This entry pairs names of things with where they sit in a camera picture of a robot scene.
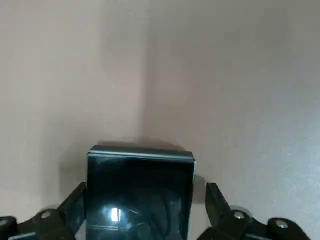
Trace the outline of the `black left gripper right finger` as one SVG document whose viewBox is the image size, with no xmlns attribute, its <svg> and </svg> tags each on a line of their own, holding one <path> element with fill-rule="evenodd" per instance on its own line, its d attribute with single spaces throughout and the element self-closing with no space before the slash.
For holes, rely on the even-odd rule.
<svg viewBox="0 0 320 240">
<path fill-rule="evenodd" d="M 310 237 L 294 221 L 270 218 L 263 224 L 246 210 L 232 209 L 216 183 L 207 183 L 205 208 L 211 226 L 199 240 L 309 240 Z"/>
</svg>

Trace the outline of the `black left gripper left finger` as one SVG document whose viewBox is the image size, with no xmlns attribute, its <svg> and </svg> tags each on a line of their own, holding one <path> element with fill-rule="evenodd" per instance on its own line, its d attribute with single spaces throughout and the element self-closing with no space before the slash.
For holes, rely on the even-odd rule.
<svg viewBox="0 0 320 240">
<path fill-rule="evenodd" d="M 86 220 L 86 183 L 80 183 L 56 209 L 48 208 L 24 222 L 0 218 L 2 240 L 74 240 Z"/>
</svg>

